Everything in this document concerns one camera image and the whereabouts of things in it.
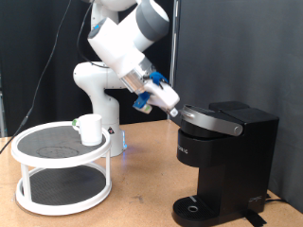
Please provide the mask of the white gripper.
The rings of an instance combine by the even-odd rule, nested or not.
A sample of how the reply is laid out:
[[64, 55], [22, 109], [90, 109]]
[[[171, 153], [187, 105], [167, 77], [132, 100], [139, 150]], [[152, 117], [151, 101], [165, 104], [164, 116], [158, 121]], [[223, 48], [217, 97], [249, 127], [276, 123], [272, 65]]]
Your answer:
[[149, 104], [164, 108], [163, 111], [171, 117], [177, 116], [178, 111], [174, 107], [179, 102], [180, 97], [168, 84], [161, 82], [156, 85], [149, 80], [144, 88], [150, 94]]

